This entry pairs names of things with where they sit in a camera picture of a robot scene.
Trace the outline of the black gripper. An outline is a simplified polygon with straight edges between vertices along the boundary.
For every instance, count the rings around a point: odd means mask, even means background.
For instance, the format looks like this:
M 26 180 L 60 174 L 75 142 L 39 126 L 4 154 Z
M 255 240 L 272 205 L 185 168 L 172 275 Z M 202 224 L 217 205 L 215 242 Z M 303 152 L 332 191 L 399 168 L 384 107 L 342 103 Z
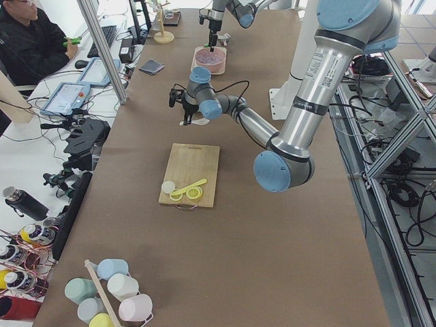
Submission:
M 208 37 L 208 47 L 211 52 L 214 51 L 214 46 L 217 45 L 218 35 L 217 33 L 221 30 L 222 20 L 215 20 L 210 18 L 208 28 L 210 30 Z
M 189 125 L 189 118 L 199 110 L 199 106 L 196 103 L 196 100 L 192 98 L 190 95 L 185 93 L 182 98 L 183 110 L 185 111 L 183 125 Z

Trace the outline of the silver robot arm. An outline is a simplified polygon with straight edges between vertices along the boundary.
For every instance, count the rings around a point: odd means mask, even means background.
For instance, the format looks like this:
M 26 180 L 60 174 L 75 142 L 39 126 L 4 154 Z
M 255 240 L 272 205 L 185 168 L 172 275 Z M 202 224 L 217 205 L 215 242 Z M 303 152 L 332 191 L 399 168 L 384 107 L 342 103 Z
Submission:
M 205 20 L 208 21 L 208 47 L 210 48 L 210 51 L 213 52 L 215 46 L 217 45 L 218 32 L 221 31 L 226 10 L 229 11 L 233 17 L 235 17 L 242 28 L 247 29 L 252 25 L 257 12 L 263 10 L 271 3 L 274 3 L 274 1 L 248 1 L 246 3 L 235 0 L 213 1 L 212 8 L 207 10 L 206 14 L 199 15 L 201 25 Z
M 242 97 L 220 95 L 211 86 L 211 73 L 196 67 L 187 88 L 170 92 L 190 124 L 194 112 L 208 120 L 230 115 L 264 151 L 254 161 L 258 184 L 271 192 L 309 181 L 315 164 L 309 152 L 317 128 L 351 60 L 360 54 L 393 49 L 399 39 L 400 1 L 320 1 L 316 9 L 316 48 L 281 130 L 253 111 Z

